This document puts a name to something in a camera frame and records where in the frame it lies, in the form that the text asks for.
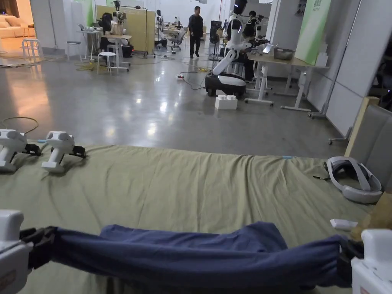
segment humanoid robot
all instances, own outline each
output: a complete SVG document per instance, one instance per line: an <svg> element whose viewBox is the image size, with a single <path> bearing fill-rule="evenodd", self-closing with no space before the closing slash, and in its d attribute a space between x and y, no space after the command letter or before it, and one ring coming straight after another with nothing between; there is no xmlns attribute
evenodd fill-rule
<svg viewBox="0 0 392 294"><path fill-rule="evenodd" d="M243 31L246 24L241 19L241 14L245 10L247 3L247 0L235 1L227 29L230 40L225 48L225 57L212 70L212 73L205 78L205 90L209 96L216 96L216 90L221 90L227 95L235 95L237 98L245 93L245 79L236 74L223 73L223 71L240 56L241 50L256 46L255 43L248 43L243 39Z"/></svg>

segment concrete floor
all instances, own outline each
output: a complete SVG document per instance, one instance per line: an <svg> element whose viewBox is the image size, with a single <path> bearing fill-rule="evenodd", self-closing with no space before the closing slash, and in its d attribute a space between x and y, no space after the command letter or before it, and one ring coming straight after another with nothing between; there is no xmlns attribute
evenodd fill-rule
<svg viewBox="0 0 392 294"><path fill-rule="evenodd" d="M78 71L75 61L44 62L32 67L0 68L0 119L29 116L40 126L28 134L43 139L51 130L67 131L82 144L124 144L202 152L293 155L328 158L342 155L345 145L328 145L339 133L326 120L280 109L293 98L271 96L275 107L239 102L237 111L217 111L205 90L194 91L176 78L211 67L207 48L190 61L187 42L175 60L134 56L129 73ZM185 74L199 87L205 72ZM275 90L284 83L271 83ZM305 101L303 106L310 107ZM33 122L7 122L26 131Z"/></svg>

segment robot mobile base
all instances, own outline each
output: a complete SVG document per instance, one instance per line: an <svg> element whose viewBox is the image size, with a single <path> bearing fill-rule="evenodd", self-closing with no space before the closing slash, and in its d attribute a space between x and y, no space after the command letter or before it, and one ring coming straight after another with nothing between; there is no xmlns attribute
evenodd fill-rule
<svg viewBox="0 0 392 294"><path fill-rule="evenodd" d="M240 100L246 91L246 81L236 74L211 73L205 77L205 90L210 97L215 97L216 90L221 90L226 95L234 95Z"/></svg>

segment white vr headset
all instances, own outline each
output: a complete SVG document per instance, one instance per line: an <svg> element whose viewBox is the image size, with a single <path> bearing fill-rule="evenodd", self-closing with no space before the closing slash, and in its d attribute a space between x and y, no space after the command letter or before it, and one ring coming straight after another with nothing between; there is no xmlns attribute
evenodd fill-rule
<svg viewBox="0 0 392 294"><path fill-rule="evenodd" d="M352 165L357 174L361 190L341 185L336 180L336 173L339 172L340 169L343 169L343 165ZM332 157L327 161L327 168L332 183L342 191L344 197L347 199L365 204L376 203L380 199L383 193L381 191L382 187L380 181L366 168L366 166L358 163L355 159L344 156Z"/></svg>

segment black jacket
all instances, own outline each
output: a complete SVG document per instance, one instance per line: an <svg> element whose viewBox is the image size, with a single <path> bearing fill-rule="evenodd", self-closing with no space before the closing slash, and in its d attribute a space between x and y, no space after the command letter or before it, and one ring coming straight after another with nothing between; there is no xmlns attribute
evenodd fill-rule
<svg viewBox="0 0 392 294"><path fill-rule="evenodd" d="M193 33L195 37L203 36L203 18L201 16L192 15L188 24L189 34Z"/></svg>

